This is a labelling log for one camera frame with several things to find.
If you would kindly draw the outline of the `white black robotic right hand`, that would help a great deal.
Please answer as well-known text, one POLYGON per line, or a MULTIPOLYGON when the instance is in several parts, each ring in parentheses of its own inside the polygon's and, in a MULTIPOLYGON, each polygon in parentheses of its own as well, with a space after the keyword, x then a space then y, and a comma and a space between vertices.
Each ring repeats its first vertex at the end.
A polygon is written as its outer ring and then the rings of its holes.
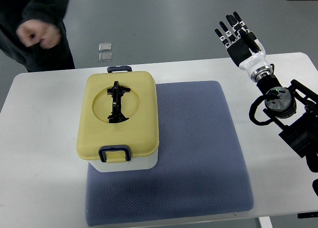
POLYGON ((224 22, 219 22, 221 30, 215 29, 216 35, 234 64, 246 71, 253 82, 258 82, 265 76, 274 72, 273 66, 266 60, 266 51, 255 36, 249 30, 240 15, 235 11, 226 15, 228 28, 224 22))

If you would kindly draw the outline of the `person's bare hand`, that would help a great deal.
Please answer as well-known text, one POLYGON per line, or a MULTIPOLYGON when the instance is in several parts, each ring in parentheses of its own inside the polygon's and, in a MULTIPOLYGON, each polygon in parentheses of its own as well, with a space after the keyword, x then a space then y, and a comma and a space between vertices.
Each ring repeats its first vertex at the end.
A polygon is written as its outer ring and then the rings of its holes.
POLYGON ((26 47, 39 44, 42 49, 50 49, 58 45, 61 39, 60 30, 55 25, 38 19, 23 22, 16 33, 26 47))

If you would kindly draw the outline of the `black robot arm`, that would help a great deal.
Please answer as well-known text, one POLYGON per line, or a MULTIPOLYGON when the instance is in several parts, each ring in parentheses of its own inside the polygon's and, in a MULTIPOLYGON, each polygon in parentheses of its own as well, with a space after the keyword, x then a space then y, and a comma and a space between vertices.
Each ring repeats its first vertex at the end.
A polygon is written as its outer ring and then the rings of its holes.
POLYGON ((254 72, 251 80, 259 97, 251 104, 249 119, 268 154, 283 153, 291 148, 305 158, 312 173, 318 171, 318 95, 299 77, 282 85, 276 75, 265 70, 254 72))

